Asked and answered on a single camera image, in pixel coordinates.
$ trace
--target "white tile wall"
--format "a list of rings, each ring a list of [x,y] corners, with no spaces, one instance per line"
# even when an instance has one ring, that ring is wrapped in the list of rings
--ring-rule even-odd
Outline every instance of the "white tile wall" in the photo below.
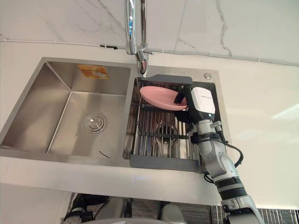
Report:
[[[152,49],[299,63],[297,0],[149,0],[147,10]],[[2,0],[0,34],[124,46],[124,0]]]

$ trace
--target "sink drain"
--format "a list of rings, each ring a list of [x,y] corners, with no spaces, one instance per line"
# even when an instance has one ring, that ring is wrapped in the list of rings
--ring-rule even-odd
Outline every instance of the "sink drain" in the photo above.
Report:
[[[106,119],[103,115],[94,113],[85,118],[83,127],[90,134],[95,134],[105,128]]]

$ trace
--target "orange sticker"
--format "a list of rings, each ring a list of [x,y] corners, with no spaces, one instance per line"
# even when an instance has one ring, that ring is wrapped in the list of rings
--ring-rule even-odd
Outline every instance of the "orange sticker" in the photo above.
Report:
[[[108,74],[104,66],[79,64],[78,67],[87,78],[108,79]]]

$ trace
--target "faucet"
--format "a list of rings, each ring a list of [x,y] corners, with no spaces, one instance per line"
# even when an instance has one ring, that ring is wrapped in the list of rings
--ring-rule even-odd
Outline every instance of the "faucet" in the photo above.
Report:
[[[135,55],[137,60],[138,72],[146,77],[148,67],[148,54],[153,55],[154,52],[148,50],[146,40],[146,10],[145,0],[140,0],[141,6],[141,44],[136,44],[135,36],[135,0],[125,0],[125,29],[126,29],[126,50],[129,55]]]

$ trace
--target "pink dish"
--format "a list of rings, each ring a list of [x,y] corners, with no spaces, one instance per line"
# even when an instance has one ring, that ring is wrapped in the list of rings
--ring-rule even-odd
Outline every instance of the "pink dish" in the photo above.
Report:
[[[181,111],[187,108],[187,102],[185,98],[179,104],[174,103],[174,99],[178,93],[174,90],[158,86],[145,86],[140,89],[140,93],[146,102],[161,109]]]

